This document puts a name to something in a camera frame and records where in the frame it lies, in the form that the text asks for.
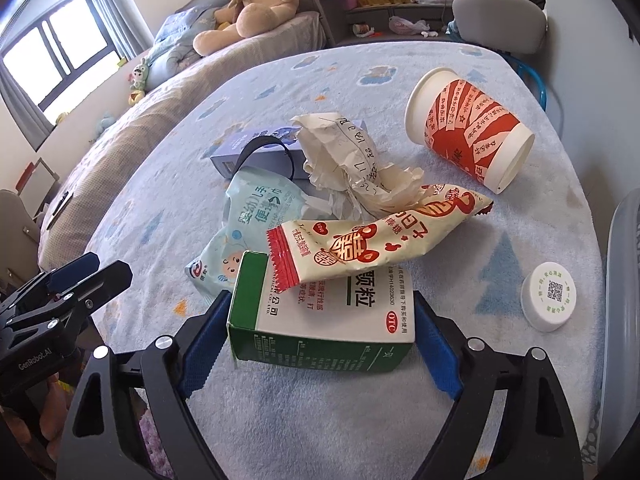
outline qr code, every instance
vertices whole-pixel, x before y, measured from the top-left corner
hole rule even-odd
[[[556,282],[549,282],[549,290],[546,295],[552,300],[562,301],[562,285]]]

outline bottle cap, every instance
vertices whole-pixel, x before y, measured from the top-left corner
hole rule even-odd
[[[540,332],[552,332],[564,325],[574,312],[575,300],[574,280],[562,265],[553,262],[537,266],[520,291],[522,311]]]

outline paper cup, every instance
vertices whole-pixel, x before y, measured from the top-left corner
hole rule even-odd
[[[520,171],[535,136],[499,102],[450,68],[416,85],[404,115],[415,144],[427,146],[496,194]]]

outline gray curtain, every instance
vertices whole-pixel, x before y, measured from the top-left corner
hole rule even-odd
[[[122,0],[92,0],[121,56],[131,60],[151,45],[140,33]]]
[[[53,130],[37,105],[11,75],[0,59],[0,95],[15,123],[34,150],[37,150]]]

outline gray cabinet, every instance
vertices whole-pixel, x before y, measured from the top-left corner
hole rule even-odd
[[[383,6],[355,7],[350,9],[349,0],[314,0],[320,11],[322,26],[329,46],[372,43],[375,41],[449,41],[442,32],[443,27],[453,20],[450,4],[390,4]],[[389,19],[399,16],[411,22],[425,20],[437,37],[425,38],[420,34],[401,36],[389,30]],[[358,38],[352,27],[366,23],[380,33],[368,38]]]

